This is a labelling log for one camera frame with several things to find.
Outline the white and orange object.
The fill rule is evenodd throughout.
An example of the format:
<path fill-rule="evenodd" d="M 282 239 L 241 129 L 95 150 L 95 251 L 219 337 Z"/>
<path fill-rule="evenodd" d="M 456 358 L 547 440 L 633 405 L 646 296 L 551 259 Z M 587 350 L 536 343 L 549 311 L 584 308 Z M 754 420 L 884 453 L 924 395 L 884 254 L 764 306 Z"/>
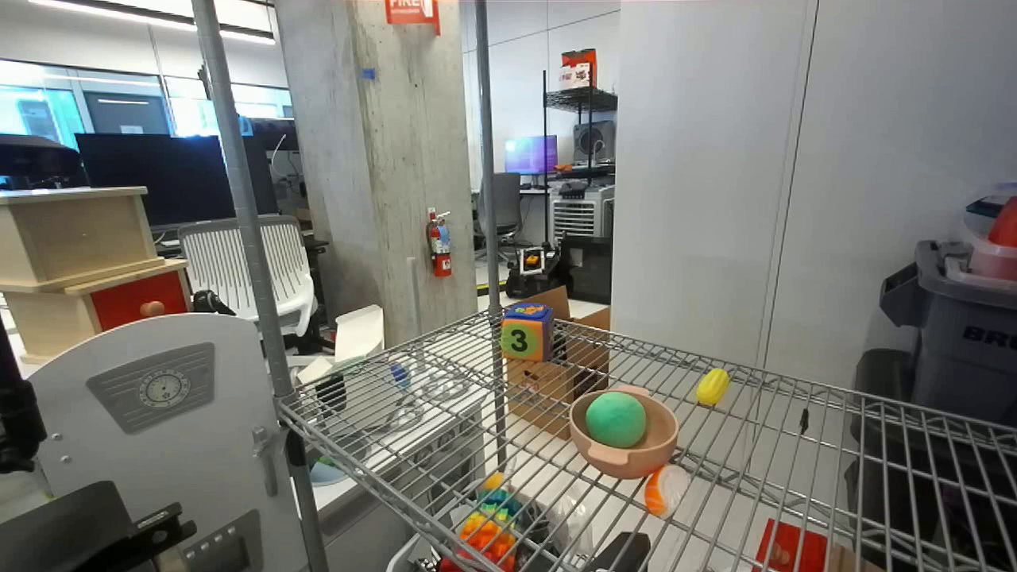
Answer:
<path fill-rule="evenodd" d="M 664 463 L 643 486 L 646 511 L 655 517 L 669 517 L 689 486 L 689 475 L 676 463 Z"/>

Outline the red box below shelf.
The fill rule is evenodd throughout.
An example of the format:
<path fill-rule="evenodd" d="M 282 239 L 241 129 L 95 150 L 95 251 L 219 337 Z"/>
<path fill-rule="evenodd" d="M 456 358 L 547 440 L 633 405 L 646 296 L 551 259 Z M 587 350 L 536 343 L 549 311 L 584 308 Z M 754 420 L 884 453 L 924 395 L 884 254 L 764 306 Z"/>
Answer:
<path fill-rule="evenodd" d="M 754 555 L 756 572 L 825 572 L 825 537 L 786 522 L 764 522 Z"/>

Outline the colourful number cube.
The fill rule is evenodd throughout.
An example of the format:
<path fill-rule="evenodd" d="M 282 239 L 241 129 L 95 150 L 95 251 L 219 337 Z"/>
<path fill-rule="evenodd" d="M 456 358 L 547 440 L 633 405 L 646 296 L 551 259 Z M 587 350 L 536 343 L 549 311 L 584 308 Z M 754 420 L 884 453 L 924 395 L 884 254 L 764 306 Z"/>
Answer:
<path fill-rule="evenodd" d="M 501 316 L 501 353 L 520 361 L 549 355 L 551 311 L 547 306 L 511 306 Z"/>

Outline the red fire extinguisher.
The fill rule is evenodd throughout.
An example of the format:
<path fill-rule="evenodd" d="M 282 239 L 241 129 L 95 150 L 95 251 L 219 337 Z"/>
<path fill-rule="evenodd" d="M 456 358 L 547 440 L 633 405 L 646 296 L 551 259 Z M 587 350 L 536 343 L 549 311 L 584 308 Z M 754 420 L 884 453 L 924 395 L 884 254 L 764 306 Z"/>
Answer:
<path fill-rule="evenodd" d="M 429 211 L 425 242 L 429 242 L 432 276 L 438 279 L 452 276 L 452 229 L 447 229 L 444 211 Z"/>

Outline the cardboard box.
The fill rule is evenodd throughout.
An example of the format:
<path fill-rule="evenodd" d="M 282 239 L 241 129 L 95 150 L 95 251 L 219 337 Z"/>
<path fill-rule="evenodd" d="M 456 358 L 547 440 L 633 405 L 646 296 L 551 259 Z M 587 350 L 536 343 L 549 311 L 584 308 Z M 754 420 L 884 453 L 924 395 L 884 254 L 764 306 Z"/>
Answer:
<path fill-rule="evenodd" d="M 530 296 L 530 306 L 549 311 L 549 355 L 541 361 L 506 355 L 508 413 L 564 440 L 573 400 L 607 387 L 609 350 L 601 333 L 609 328 L 609 311 L 574 319 L 563 287 Z"/>

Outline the green ball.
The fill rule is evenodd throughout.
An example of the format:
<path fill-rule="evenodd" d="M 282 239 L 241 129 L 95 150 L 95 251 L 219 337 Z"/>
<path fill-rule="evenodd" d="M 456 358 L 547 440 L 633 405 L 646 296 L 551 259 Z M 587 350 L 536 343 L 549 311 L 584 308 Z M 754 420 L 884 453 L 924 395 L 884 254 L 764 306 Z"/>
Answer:
<path fill-rule="evenodd" d="M 636 399 L 607 391 L 587 405 L 584 430 L 603 446 L 633 447 L 646 440 L 647 413 Z"/>

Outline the black storage rack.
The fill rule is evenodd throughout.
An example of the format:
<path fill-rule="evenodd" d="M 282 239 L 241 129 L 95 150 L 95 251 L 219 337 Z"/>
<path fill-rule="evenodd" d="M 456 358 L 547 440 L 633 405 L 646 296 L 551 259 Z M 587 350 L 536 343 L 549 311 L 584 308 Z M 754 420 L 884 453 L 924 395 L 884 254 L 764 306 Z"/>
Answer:
<path fill-rule="evenodd" d="M 563 259 L 569 296 L 607 306 L 615 97 L 595 86 L 544 88 L 541 133 L 555 142 L 555 164 L 541 172 L 544 239 Z"/>

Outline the pink bowl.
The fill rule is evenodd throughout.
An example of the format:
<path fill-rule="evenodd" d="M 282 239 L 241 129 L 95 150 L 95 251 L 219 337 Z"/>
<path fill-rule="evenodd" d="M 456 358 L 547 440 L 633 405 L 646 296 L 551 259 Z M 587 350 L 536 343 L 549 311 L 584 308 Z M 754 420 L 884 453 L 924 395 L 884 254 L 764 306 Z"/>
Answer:
<path fill-rule="evenodd" d="M 584 411 L 587 411 L 587 405 L 595 399 L 601 399 L 607 391 L 629 395 L 646 407 L 647 430 L 646 430 L 646 440 L 638 446 L 613 447 L 613 446 L 603 446 L 603 442 L 587 436 Z M 580 395 L 569 407 L 569 440 L 577 447 L 577 454 L 590 467 L 598 467 L 598 471 L 603 471 L 609 476 L 621 476 L 621 480 L 643 480 L 646 475 L 662 471 L 669 461 L 669 454 L 676 447 L 676 436 L 681 436 L 681 424 L 676 424 L 673 411 L 666 405 L 655 400 L 647 391 L 633 387 L 633 384 L 613 384 L 607 391 Z"/>

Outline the yellow lemon toy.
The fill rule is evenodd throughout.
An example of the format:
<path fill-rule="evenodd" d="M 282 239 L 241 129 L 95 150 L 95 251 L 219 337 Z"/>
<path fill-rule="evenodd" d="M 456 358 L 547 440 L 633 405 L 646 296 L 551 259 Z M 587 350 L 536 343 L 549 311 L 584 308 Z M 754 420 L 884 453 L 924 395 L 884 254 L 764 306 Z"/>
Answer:
<path fill-rule="evenodd" d="M 728 369 L 709 369 L 696 384 L 696 405 L 698 407 L 718 407 L 728 395 L 730 371 Z"/>

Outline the colourful stacked toy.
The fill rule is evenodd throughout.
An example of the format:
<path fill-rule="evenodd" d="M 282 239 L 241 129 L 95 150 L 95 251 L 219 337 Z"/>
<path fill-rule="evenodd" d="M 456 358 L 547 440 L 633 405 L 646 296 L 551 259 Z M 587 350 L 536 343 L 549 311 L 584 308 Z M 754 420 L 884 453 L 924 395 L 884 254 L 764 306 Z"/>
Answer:
<path fill-rule="evenodd" d="M 474 508 L 456 526 L 456 542 L 493 564 L 498 572 L 518 572 L 518 496 L 501 475 L 490 475 L 474 498 Z"/>

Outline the white toy kitchen panel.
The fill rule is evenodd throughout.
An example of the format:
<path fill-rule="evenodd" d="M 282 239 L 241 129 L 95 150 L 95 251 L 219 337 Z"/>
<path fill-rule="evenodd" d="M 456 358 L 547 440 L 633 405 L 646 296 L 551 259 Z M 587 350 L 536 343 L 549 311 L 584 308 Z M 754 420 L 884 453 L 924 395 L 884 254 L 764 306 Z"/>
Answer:
<path fill-rule="evenodd" d="M 29 376 L 54 496 L 111 480 L 139 517 L 177 502 L 194 572 L 308 565 L 255 325 L 168 316 L 103 332 Z"/>

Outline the wooden toy house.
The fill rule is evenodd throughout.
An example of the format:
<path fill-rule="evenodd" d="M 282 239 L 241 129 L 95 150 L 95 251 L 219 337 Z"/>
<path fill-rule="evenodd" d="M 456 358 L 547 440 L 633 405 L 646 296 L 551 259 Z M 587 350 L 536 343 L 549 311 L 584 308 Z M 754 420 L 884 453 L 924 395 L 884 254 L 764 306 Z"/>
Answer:
<path fill-rule="evenodd" d="M 0 194 L 0 296 L 29 361 L 186 308 L 184 264 L 155 254 L 144 198 L 144 185 Z"/>

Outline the grey plastic bin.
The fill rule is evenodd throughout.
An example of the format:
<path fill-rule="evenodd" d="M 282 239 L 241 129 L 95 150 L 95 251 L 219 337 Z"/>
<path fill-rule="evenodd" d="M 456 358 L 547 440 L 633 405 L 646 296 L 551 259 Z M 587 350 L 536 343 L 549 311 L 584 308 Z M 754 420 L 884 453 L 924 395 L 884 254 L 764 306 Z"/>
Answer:
<path fill-rule="evenodd" d="M 962 247 L 919 242 L 881 287 L 881 311 L 916 332 L 911 400 L 1017 424 L 1017 294 L 959 276 Z"/>

